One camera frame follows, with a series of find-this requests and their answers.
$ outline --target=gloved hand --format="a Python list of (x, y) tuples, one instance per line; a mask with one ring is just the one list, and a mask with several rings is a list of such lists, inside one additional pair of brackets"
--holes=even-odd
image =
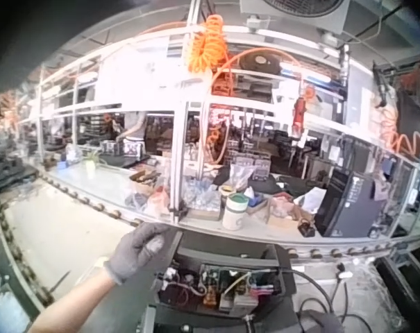
[(105, 262), (105, 270), (117, 284), (125, 283), (160, 251), (165, 242), (162, 233), (168, 229), (163, 223), (146, 222), (124, 235)]
[(305, 330), (306, 333), (344, 333), (341, 321), (334, 314), (325, 314), (315, 310), (305, 310), (301, 312), (301, 323), (304, 327), (310, 327)]

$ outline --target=white surface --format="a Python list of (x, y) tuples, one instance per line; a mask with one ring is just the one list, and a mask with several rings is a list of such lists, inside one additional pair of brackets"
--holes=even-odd
[(50, 185), (28, 200), (11, 203), (6, 218), (43, 286), (50, 289), (70, 272), (54, 291), (55, 299), (66, 294), (98, 257), (112, 253), (121, 237), (133, 229)]

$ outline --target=black device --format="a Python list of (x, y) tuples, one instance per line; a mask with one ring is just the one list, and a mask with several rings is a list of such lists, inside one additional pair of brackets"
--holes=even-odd
[(368, 237), (385, 204), (373, 199), (374, 182), (357, 171), (335, 169), (314, 224), (324, 237)]
[(364, 173), (373, 154), (373, 146), (368, 142), (345, 135), (340, 142), (343, 151), (343, 167), (352, 171)]
[(303, 221), (298, 226), (298, 230), (305, 238), (314, 237), (314, 235), (316, 234), (316, 231), (314, 230), (312, 224), (309, 221)]

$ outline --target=label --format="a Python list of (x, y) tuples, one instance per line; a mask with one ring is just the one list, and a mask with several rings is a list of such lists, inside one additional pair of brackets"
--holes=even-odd
[(338, 146), (331, 146), (330, 153), (328, 154), (328, 159), (330, 161), (336, 162), (339, 159), (339, 154), (341, 153), (341, 148)]
[(418, 190), (412, 189), (409, 194), (409, 200), (407, 201), (408, 205), (414, 205), (417, 200)]

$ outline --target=black box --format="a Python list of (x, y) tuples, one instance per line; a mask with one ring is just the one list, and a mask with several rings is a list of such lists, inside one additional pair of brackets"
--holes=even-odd
[(385, 200), (373, 199), (373, 178), (335, 169), (314, 224), (324, 237), (368, 237)]

